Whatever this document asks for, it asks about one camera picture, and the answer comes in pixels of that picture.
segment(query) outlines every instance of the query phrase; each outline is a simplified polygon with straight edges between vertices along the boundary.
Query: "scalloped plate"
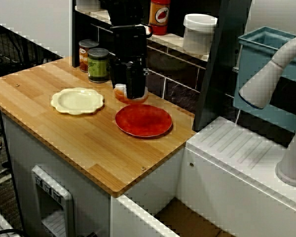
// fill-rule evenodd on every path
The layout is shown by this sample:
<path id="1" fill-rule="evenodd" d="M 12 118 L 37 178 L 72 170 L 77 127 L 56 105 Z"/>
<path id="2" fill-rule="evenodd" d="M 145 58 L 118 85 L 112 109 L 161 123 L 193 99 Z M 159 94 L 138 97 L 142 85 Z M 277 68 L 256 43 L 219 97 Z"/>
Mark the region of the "scalloped plate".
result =
<path id="1" fill-rule="evenodd" d="M 90 114 L 101 108 L 104 97 L 97 91 L 82 87 L 64 89 L 53 95 L 50 104 L 61 113 Z"/>

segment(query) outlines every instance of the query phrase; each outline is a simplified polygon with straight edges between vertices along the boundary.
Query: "white container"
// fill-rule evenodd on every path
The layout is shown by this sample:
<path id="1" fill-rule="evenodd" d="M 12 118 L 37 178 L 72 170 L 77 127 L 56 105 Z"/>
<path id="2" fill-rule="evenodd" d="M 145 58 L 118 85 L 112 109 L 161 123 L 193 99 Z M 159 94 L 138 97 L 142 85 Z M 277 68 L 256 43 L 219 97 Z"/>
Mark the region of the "white container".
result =
<path id="1" fill-rule="evenodd" d="M 188 14 L 183 24 L 185 26 L 183 49 L 199 55 L 209 54 L 217 18 L 204 14 Z"/>
<path id="2" fill-rule="evenodd" d="M 98 0 L 77 0 L 77 10 L 82 12 L 100 11 L 100 5 Z"/>

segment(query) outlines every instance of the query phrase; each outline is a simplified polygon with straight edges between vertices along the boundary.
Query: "sink faucet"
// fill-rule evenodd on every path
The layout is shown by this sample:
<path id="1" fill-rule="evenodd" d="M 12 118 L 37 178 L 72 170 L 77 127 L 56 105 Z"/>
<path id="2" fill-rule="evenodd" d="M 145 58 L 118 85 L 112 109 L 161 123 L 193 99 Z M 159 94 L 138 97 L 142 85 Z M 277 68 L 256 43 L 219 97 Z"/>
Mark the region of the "sink faucet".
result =
<path id="1" fill-rule="evenodd" d="M 270 101 L 286 66 L 296 57 L 296 38 L 288 41 L 240 89 L 239 95 L 247 104 L 263 109 Z M 296 187 L 296 134 L 275 168 L 276 175 L 285 183 Z"/>

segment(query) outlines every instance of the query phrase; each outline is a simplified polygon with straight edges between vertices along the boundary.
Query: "dispenser button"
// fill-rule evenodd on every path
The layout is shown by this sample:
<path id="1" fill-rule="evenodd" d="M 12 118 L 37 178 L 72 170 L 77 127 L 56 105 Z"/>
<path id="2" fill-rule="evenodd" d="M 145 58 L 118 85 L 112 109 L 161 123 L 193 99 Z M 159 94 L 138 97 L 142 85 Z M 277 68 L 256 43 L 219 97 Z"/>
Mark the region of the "dispenser button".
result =
<path id="1" fill-rule="evenodd" d="M 36 181 L 37 185 L 43 187 L 43 181 L 38 175 L 35 175 L 35 181 Z"/>
<path id="2" fill-rule="evenodd" d="M 49 195 L 51 195 L 51 187 L 47 183 L 44 183 L 44 189 Z"/>
<path id="3" fill-rule="evenodd" d="M 56 201 L 58 201 L 59 203 L 61 203 L 61 197 L 60 197 L 60 195 L 58 193 L 56 193 L 56 191 L 54 191 L 53 194 L 54 194 L 54 199 Z"/>

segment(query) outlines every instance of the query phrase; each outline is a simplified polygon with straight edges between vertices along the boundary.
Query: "orange plate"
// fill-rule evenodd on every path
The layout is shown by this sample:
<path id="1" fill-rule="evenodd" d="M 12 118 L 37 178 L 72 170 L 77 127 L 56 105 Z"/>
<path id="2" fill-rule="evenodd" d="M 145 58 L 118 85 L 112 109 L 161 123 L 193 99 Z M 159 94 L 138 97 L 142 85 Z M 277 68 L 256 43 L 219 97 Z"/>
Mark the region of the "orange plate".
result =
<path id="1" fill-rule="evenodd" d="M 163 109 L 151 105 L 129 105 L 115 116 L 117 126 L 138 137 L 158 136 L 172 125 L 171 116 Z"/>

